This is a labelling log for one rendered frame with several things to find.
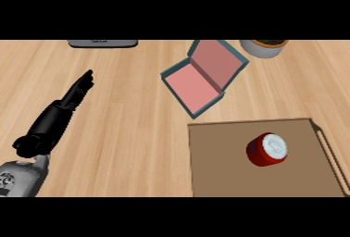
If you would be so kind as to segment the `brown tray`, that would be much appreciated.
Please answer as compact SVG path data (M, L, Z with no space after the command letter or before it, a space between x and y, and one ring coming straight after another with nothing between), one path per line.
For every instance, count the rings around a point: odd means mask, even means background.
M256 166L249 143L266 132L287 143L287 159ZM348 196L350 179L323 128L309 118L200 123L190 126L194 195Z

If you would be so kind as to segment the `red can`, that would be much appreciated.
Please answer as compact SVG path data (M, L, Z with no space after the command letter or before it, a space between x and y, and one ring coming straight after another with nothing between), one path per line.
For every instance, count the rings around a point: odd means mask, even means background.
M277 133L264 133L249 143L247 155L250 162L259 167L283 163L287 159L284 138Z

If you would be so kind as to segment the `white plant pot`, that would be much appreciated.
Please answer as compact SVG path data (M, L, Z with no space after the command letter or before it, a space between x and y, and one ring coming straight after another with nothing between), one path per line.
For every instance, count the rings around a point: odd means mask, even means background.
M259 58L274 58L283 52L289 40L241 40L246 51Z

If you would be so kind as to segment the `open pink cardboard box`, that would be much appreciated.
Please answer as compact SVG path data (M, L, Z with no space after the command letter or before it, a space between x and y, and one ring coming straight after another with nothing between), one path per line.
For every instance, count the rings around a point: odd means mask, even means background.
M225 40L196 40L188 57L160 73L193 119L221 101L247 65L249 59Z

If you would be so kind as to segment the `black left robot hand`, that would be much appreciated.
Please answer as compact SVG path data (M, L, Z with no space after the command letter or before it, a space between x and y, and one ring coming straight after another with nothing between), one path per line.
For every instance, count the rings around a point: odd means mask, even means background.
M17 149L18 156L33 158L51 153L64 136L73 113L94 85L94 70L91 69L75 82L64 98L55 100L46 107L27 135L14 142L12 147Z

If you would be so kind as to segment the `grey appliance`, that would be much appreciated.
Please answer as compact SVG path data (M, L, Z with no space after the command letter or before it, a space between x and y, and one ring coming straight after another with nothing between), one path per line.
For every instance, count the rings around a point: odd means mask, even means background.
M70 40L75 48L129 48L139 44L138 40Z

